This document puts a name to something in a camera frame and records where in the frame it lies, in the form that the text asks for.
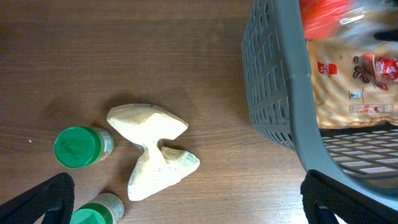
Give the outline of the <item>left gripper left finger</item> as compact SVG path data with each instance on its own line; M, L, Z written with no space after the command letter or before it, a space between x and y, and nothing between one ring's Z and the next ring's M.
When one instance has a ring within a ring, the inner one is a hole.
M59 173L1 205L1 223L69 224L75 200L75 183L66 173Z

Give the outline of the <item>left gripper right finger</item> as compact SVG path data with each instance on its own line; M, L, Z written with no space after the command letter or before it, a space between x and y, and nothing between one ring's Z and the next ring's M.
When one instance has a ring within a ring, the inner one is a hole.
M322 174L307 172L300 187L303 210L309 224L397 223L397 211Z

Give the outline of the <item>green-lid jar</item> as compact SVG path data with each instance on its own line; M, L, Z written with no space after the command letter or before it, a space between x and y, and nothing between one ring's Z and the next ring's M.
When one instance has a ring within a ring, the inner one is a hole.
M71 127L56 138L53 152L58 162L70 169L79 169L101 162L111 155L114 139L103 128Z
M70 224L117 224L124 211L123 202L117 195L103 193L76 210Z

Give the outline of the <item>beige paper bag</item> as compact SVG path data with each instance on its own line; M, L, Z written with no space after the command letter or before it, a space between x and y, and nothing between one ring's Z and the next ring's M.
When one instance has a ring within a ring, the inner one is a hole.
M191 152L159 144L188 129L188 123L162 107L143 103L116 106L106 120L122 137L143 149L127 186L131 201L144 200L179 183L200 166Z

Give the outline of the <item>yellow coffee bag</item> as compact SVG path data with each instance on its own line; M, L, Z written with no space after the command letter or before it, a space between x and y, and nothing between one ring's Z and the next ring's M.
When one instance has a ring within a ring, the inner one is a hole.
M397 44L361 49L338 40L307 42L318 127L397 125Z

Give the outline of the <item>grey plastic basket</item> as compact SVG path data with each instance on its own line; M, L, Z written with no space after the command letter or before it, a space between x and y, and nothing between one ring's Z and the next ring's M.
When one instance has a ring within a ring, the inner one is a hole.
M397 209L397 127L319 129L297 1L255 0L241 44L249 112L264 138L317 170Z

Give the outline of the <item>orange pasta packet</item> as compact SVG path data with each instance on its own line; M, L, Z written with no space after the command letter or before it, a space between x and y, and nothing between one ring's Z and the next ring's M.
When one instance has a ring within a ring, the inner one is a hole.
M299 7L307 40L397 41L397 1L300 0Z

